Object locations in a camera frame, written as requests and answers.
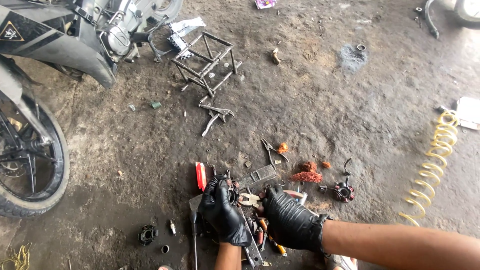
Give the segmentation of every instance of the yellow coiled hose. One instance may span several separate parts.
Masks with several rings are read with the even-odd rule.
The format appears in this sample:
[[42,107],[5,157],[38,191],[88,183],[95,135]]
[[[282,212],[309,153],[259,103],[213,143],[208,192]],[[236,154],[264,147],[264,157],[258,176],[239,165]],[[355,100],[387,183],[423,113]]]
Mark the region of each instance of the yellow coiled hose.
[[432,148],[428,150],[425,155],[434,157],[439,160],[441,165],[434,163],[423,163],[421,166],[424,170],[419,171],[420,176],[424,180],[415,180],[416,184],[425,187],[424,190],[429,191],[430,195],[425,194],[419,190],[410,189],[408,192],[415,198],[421,198],[425,200],[423,204],[412,198],[405,198],[408,203],[416,205],[420,208],[420,214],[407,215],[405,213],[398,213],[400,216],[406,218],[415,226],[420,226],[415,219],[421,219],[425,216],[425,207],[432,204],[432,198],[435,196],[433,187],[440,184],[440,177],[444,174],[444,169],[447,167],[447,161],[445,157],[452,153],[452,146],[456,143],[457,129],[455,128],[459,121],[454,110],[447,110],[438,118],[438,125],[436,126],[435,133],[433,135],[433,141],[430,143]]

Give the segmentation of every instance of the sandal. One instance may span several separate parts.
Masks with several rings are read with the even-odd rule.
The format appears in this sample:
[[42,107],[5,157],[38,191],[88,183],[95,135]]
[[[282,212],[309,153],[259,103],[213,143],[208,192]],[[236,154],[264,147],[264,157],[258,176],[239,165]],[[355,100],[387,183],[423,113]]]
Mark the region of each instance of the sandal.
[[327,270],[333,270],[333,268],[339,266],[343,270],[357,270],[350,268],[350,264],[347,263],[345,257],[335,254],[330,254],[326,256],[327,258]]

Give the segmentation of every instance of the black glove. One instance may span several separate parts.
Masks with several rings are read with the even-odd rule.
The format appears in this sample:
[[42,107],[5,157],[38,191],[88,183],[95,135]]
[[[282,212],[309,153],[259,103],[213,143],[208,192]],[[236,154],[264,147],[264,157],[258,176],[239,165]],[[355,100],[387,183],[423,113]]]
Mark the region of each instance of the black glove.
[[198,212],[215,228],[220,242],[250,246],[252,235],[245,228],[245,220],[228,201],[226,177],[219,174],[208,182]]
[[275,242],[288,248],[324,253],[322,228],[328,215],[317,217],[279,185],[267,189],[262,205],[269,222],[268,233]]

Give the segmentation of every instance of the metal frame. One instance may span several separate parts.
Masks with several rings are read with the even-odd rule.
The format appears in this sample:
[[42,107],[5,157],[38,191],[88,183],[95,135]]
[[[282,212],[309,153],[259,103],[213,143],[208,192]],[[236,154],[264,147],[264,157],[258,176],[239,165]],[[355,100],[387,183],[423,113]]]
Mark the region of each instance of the metal frame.
[[[225,49],[225,51],[223,52],[220,52],[218,53],[215,57],[213,57],[212,55],[212,51],[210,50],[210,46],[208,46],[208,41],[207,41],[207,37],[211,40],[214,40],[214,41],[217,41],[225,46],[227,46],[227,49]],[[208,57],[195,51],[194,49],[192,49],[192,46],[197,42],[199,41],[201,38],[203,38],[204,40],[204,43],[205,43],[205,47],[207,48],[207,51],[208,51]],[[187,47],[185,47],[184,49],[182,49],[178,54],[177,56],[175,56],[175,58],[172,59],[172,62],[175,63],[175,65],[177,66],[182,78],[185,80],[185,83],[187,84],[185,87],[182,87],[182,91],[184,91],[187,86],[189,85],[189,83],[194,83],[194,84],[197,84],[199,85],[200,87],[202,87],[203,89],[207,90],[208,91],[208,95],[207,96],[204,96],[201,100],[200,100],[200,103],[204,102],[208,97],[211,97],[213,98],[215,96],[215,92],[216,90],[220,87],[220,85],[222,85],[222,83],[224,81],[226,81],[232,74],[237,74],[238,71],[238,67],[240,67],[240,65],[242,64],[242,62],[235,62],[235,58],[233,56],[233,44],[231,44],[230,42],[228,41],[225,41],[221,38],[218,38],[210,33],[207,33],[207,32],[202,32],[201,35],[199,35],[198,37],[196,37],[192,42],[190,42],[190,44],[187,45]],[[200,72],[196,72],[195,70],[187,67],[186,65],[182,64],[180,61],[178,61],[178,59],[184,54],[184,52],[186,51],[189,51],[191,52],[193,55],[199,57],[199,58],[202,58],[203,60],[207,61],[208,64],[200,71]],[[230,53],[230,57],[232,59],[232,71],[230,71],[215,87],[211,88],[207,81],[205,80],[205,75],[207,75],[219,62],[222,58],[224,58],[228,53]],[[190,73],[191,75],[193,75],[194,77],[190,77],[190,76],[186,76],[185,73],[183,72],[183,70],[186,70],[188,71],[188,73]]]

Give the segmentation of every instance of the forearm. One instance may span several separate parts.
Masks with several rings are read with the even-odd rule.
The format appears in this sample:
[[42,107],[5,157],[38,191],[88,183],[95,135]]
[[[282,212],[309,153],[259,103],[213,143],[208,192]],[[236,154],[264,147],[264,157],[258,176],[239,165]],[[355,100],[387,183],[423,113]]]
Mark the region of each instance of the forearm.
[[325,253],[393,269],[475,269],[480,240],[458,233],[404,225],[325,221]]
[[241,260],[241,247],[230,243],[220,243],[215,270],[236,270]]

